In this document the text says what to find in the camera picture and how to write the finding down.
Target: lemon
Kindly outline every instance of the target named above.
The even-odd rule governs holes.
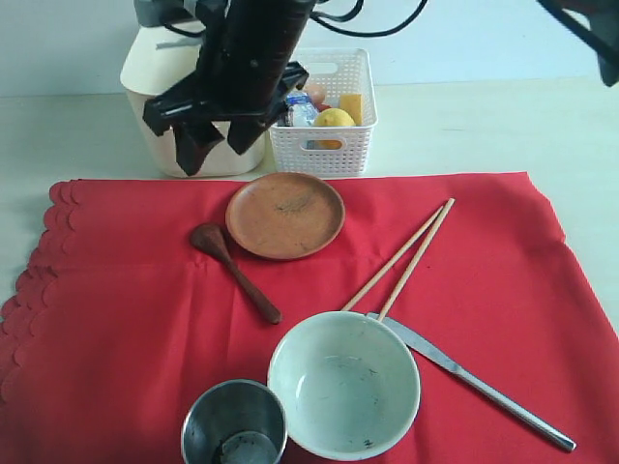
[[[356,126],[352,117],[343,109],[329,108],[322,111],[313,124],[319,128]],[[339,140],[317,140],[318,146],[324,150],[337,150],[341,147]]]

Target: chopsticks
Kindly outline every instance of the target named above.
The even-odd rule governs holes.
[[[444,206],[441,206],[438,210],[436,210],[434,214],[426,222],[424,222],[424,224],[412,235],[412,237],[406,241],[406,243],[396,252],[396,254],[394,254],[392,258],[387,261],[387,263],[385,263],[382,268],[380,268],[380,270],[374,275],[374,277],[372,277],[368,281],[368,283],[366,283],[366,285],[364,285],[361,290],[359,290],[357,294],[352,297],[352,299],[341,309],[341,311],[349,311],[359,300],[361,300],[369,291],[369,289],[371,289],[371,287],[373,287],[376,282],[378,282],[378,280],[380,280],[380,278],[384,276],[387,271],[389,271],[394,266],[394,264],[396,264],[396,261],[398,261],[400,257],[409,248],[411,248],[419,240],[419,238],[424,235],[424,233],[429,229],[429,232],[422,241],[419,249],[413,256],[413,258],[411,259],[410,264],[402,274],[402,277],[396,284],[396,287],[389,296],[389,299],[380,310],[380,314],[378,315],[377,320],[381,322],[391,309],[391,306],[394,304],[394,301],[398,297],[399,293],[404,288],[406,281],[413,274],[413,271],[417,267],[417,264],[419,264],[419,262],[421,261],[422,256],[429,247],[430,242],[436,235],[436,232],[438,232],[439,227],[443,223],[443,220],[445,220],[445,217],[447,216],[449,211],[452,209],[452,206],[454,206],[455,202],[456,201],[454,198],[450,198]]]

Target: metal cup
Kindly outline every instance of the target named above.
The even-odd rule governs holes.
[[[273,392],[252,380],[229,380],[193,403],[181,451],[186,464],[277,464],[287,438]]]

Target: terracotta plate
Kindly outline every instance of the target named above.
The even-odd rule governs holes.
[[[264,258],[316,253],[341,230],[344,204],[329,184],[300,173],[276,172],[240,188],[225,223],[244,249]]]

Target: knife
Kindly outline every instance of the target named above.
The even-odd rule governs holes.
[[[371,312],[368,317],[377,319],[378,314]],[[494,401],[499,406],[502,406],[514,416],[524,421],[526,424],[534,428],[536,431],[544,435],[554,445],[558,446],[561,450],[571,452],[576,448],[576,443],[570,437],[564,435],[559,430],[554,428],[547,422],[544,422],[534,414],[530,413],[522,406],[512,401],[500,391],[495,390],[490,385],[482,382],[473,374],[464,369],[457,362],[452,360],[449,356],[439,350],[436,346],[431,344],[425,338],[418,333],[411,331],[408,327],[402,325],[400,322],[392,319],[391,317],[385,317],[383,324],[391,329],[408,347],[415,350],[417,353],[425,356],[433,363],[440,365],[443,369],[454,374],[457,378],[461,379],[474,389],[483,393],[486,397]]]

